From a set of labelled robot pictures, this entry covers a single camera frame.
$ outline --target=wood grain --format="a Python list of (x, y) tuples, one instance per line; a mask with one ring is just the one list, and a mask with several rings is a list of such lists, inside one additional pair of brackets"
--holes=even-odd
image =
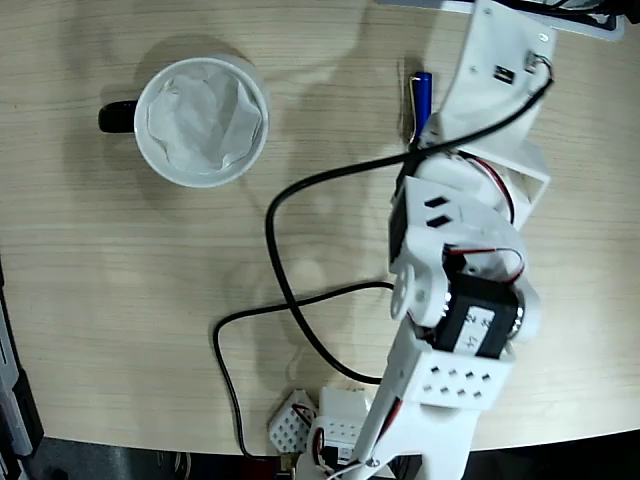
[[(237, 452), (209, 335), (280, 299), (263, 215), (287, 184), (399, 152), (402, 84), (416, 62), (446, 92), (468, 17), (366, 0), (8, 0), (0, 5), (0, 254), (20, 357), (48, 435)], [(163, 66), (235, 52), (266, 78), (273, 124), (240, 180), (214, 190), (155, 175), (131, 136), (98, 132), (110, 101)], [(533, 140), (553, 183), (524, 230), (542, 330), (476, 448), (640, 428), (640, 31), (620, 43), (561, 33), (558, 82)], [(386, 275), (395, 170), (285, 205), (277, 231), (300, 294)], [(347, 364), (384, 368), (388, 294), (306, 309)], [(251, 451), (294, 387), (348, 385), (287, 314), (223, 333)]]

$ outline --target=label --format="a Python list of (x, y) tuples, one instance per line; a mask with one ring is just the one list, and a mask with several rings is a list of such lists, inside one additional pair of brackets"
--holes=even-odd
[(493, 310), (487, 310), (481, 307), (469, 307), (467, 315), (464, 318), (462, 330), (460, 330), (460, 336), (458, 337), (456, 346), (453, 348), (453, 353), (468, 355), (478, 353), (478, 349), (484, 337), (487, 335), (495, 315)]
[(347, 447), (338, 448), (338, 465), (346, 465), (351, 458), (351, 449)]

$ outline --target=tissue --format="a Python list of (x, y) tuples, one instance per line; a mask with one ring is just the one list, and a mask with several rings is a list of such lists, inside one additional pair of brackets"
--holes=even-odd
[(244, 157), (262, 114), (243, 83), (215, 65), (194, 66), (167, 80), (149, 104), (149, 133), (167, 160), (206, 175)]

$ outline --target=white robotic arm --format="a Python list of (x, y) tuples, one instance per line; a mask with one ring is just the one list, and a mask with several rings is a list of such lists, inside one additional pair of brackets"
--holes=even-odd
[[(477, 0), (456, 77), (422, 146), (516, 111), (553, 75), (554, 44), (550, 28)], [(298, 479), (365, 480), (410, 454), (423, 458), (417, 479), (462, 477), (478, 417), (514, 365), (511, 341), (531, 340), (540, 321), (518, 233), (549, 183), (541, 151), (525, 140), (536, 114), (403, 172), (389, 221), (399, 328), (387, 368), (368, 413), (361, 392), (323, 391)], [(342, 448), (335, 473), (318, 465), (320, 431), (325, 445)], [(345, 435), (357, 438), (353, 449)]]

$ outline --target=white mug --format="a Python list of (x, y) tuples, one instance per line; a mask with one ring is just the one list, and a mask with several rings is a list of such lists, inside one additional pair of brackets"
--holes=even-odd
[[(164, 84), (175, 75), (187, 72), (194, 65), (216, 65), (231, 71), (253, 96), (262, 114), (262, 122), (249, 153), (226, 168), (207, 174), (186, 172), (173, 166), (164, 148), (149, 134), (149, 105)], [(138, 100), (110, 103), (100, 109), (98, 125), (105, 133), (135, 134), (140, 153), (149, 166), (170, 182), (193, 188), (210, 188), (238, 178), (256, 161), (267, 141), (269, 130), (269, 94), (264, 80), (249, 62), (228, 54), (195, 57), (173, 63), (158, 72), (142, 90)]]

